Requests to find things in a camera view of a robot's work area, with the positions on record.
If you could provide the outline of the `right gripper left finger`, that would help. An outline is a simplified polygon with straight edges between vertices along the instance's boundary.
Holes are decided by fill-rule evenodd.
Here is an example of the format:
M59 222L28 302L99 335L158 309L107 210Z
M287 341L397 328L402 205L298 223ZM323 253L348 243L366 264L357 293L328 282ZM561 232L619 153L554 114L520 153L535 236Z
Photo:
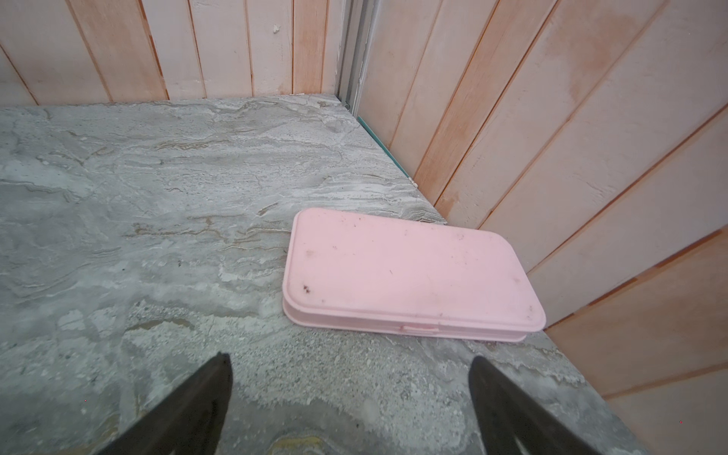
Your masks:
M100 453L216 453L232 384L231 357L219 353Z

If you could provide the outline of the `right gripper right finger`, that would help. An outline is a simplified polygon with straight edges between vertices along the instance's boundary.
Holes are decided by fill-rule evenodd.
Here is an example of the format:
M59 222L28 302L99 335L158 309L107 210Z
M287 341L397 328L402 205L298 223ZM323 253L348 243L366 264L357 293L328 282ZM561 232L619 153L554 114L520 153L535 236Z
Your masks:
M483 356L468 372L468 387L488 454L595 454Z

